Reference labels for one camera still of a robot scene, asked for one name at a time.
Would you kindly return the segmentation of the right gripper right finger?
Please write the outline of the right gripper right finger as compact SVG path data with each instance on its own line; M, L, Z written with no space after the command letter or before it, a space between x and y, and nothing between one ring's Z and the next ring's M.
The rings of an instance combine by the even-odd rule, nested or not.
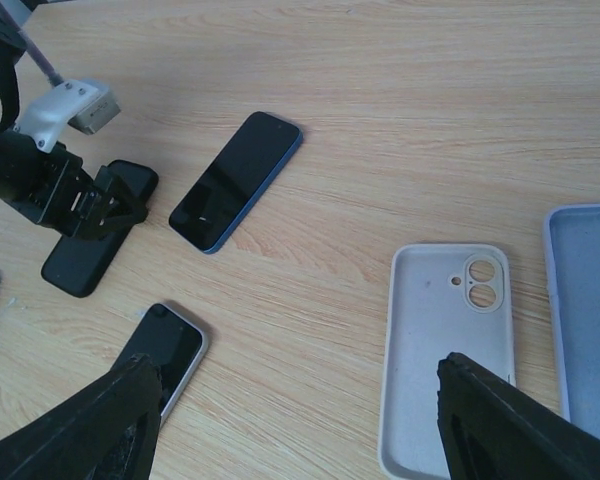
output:
M600 479L600 440L461 353L438 363L452 479Z

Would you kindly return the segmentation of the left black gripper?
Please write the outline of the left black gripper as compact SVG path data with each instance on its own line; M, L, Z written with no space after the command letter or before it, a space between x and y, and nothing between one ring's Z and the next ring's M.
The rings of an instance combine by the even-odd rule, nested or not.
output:
M95 180L60 144L40 151L30 137L0 133L0 199L32 223L64 236L95 240L142 223L145 202L109 166Z

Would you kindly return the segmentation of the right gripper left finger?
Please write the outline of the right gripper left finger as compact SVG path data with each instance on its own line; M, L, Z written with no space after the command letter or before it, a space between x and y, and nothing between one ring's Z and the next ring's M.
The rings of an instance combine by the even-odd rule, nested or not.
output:
M147 479L161 395L157 367L132 357L0 440L0 479Z

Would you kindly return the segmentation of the black phone case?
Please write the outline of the black phone case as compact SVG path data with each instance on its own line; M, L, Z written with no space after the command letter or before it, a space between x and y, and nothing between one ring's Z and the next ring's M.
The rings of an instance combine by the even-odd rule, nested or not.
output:
M114 160L109 167L144 203L158 185L159 176L149 167L126 160ZM130 227L124 228L98 240L62 236L44 262L41 277L73 297L89 296L97 288L130 231Z

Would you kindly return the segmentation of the black phone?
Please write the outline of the black phone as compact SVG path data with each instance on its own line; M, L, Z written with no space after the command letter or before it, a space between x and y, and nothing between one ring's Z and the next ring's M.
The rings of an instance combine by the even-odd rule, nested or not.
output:
M163 303L153 304L143 315L113 368L134 355L148 355L159 370L161 425L171 414L204 358L210 339L194 316L183 316Z

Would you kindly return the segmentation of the blue phone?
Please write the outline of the blue phone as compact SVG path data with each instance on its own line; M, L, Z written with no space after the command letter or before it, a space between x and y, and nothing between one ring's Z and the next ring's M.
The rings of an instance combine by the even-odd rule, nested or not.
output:
M177 204L169 226L199 251L219 251L302 141L298 126L252 113Z

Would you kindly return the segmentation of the lilac phone case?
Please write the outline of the lilac phone case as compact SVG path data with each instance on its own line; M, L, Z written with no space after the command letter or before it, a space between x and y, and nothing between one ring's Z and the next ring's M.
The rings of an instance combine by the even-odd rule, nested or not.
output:
M543 237L561 413L600 439L600 204L552 210Z

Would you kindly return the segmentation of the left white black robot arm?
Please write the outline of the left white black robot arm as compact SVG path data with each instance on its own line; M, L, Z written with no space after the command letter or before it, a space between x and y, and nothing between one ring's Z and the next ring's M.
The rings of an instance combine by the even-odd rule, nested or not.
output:
M51 88L21 109L16 61L29 54ZM36 225L93 240L143 222L145 202L110 166L96 176L59 140L94 134L120 111L108 86L63 79L0 3L0 199Z

